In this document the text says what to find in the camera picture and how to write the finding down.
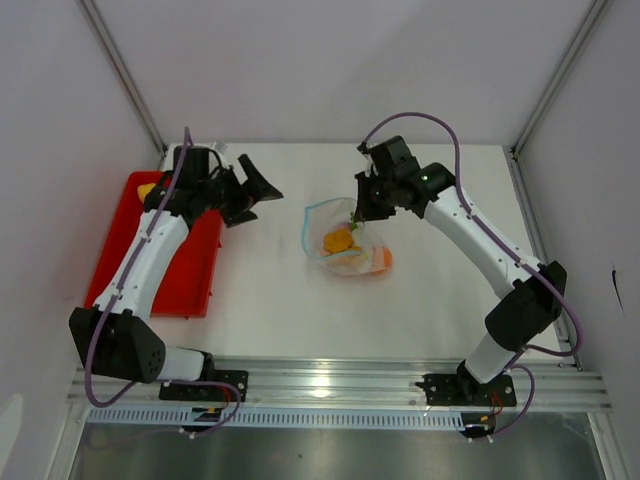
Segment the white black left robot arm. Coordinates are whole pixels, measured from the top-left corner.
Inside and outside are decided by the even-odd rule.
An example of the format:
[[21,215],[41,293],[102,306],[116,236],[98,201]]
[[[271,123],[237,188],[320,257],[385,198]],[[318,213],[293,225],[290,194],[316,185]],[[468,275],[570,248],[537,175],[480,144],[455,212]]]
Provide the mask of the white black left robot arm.
[[204,352],[173,347],[149,324],[152,305],[175,254],[196,222],[217,212],[228,227],[256,219],[253,207],[282,193],[242,154],[245,180],[212,148],[182,145],[173,166],[143,201],[136,233],[111,281],[89,308],[76,308],[69,327],[85,370],[134,383],[182,381],[197,400],[216,390]]

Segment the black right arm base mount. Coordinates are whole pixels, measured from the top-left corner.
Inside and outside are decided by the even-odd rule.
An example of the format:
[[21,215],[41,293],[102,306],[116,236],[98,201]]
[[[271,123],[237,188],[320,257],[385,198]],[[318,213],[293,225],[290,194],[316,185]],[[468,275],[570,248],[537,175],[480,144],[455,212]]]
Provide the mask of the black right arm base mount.
[[458,374],[431,373],[414,385],[421,389],[429,406],[515,407],[517,398],[512,378],[501,374],[489,383]]

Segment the clear zip top bag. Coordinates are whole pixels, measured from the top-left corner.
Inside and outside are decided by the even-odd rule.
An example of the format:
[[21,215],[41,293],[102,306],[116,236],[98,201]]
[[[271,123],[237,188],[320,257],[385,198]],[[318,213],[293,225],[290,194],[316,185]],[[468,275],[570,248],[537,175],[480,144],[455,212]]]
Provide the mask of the clear zip top bag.
[[350,197],[324,200],[304,208],[301,245],[309,260],[340,276],[385,275],[393,255],[384,240],[355,218]]

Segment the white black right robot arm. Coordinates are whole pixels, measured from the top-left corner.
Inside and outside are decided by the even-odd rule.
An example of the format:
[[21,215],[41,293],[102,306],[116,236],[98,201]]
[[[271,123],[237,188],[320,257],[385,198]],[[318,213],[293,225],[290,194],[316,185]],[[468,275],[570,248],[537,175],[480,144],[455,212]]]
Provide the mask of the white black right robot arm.
[[558,262],[522,255],[473,209],[449,169],[440,163],[421,166],[402,137],[358,150],[371,165],[355,176],[356,220],[386,220],[399,208],[414,213],[459,248],[499,300],[485,318],[484,337],[456,371],[458,395],[479,403],[526,345],[560,316],[567,273]]

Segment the yellow toy ginger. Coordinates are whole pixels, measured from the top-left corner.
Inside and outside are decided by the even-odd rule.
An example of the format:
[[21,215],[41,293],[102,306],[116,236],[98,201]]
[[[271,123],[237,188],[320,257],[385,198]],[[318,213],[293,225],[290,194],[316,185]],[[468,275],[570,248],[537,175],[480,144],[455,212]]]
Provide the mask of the yellow toy ginger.
[[323,238],[323,250],[327,255],[349,251],[354,245],[349,228],[340,228],[327,233]]

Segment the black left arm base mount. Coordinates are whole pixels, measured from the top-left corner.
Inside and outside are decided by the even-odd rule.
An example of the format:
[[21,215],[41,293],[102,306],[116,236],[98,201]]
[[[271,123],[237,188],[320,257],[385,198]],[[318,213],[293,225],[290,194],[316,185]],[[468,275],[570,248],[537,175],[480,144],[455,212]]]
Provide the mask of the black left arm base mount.
[[246,399],[249,372],[246,370],[216,370],[211,379],[196,382],[171,382],[161,386],[159,399],[181,402],[235,402],[234,387],[240,395],[240,401]]

